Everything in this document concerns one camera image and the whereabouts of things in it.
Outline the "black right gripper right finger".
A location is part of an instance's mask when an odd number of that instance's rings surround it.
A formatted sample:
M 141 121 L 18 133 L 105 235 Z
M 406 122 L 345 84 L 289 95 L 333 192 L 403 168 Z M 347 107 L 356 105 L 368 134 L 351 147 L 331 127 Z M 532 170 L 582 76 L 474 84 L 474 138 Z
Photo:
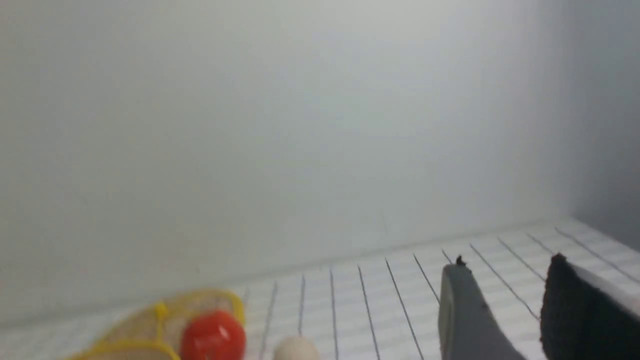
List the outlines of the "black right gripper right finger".
M 549 360 L 637 360 L 639 299 L 557 253 L 551 258 L 540 314 Z

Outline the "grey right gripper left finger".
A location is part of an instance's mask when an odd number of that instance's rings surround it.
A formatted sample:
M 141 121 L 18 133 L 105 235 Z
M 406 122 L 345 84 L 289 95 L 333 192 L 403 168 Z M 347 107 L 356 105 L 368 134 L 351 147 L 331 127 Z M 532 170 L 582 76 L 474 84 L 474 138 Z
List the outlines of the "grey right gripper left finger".
M 442 268 L 439 310 L 442 360 L 523 360 L 500 328 L 461 255 Z

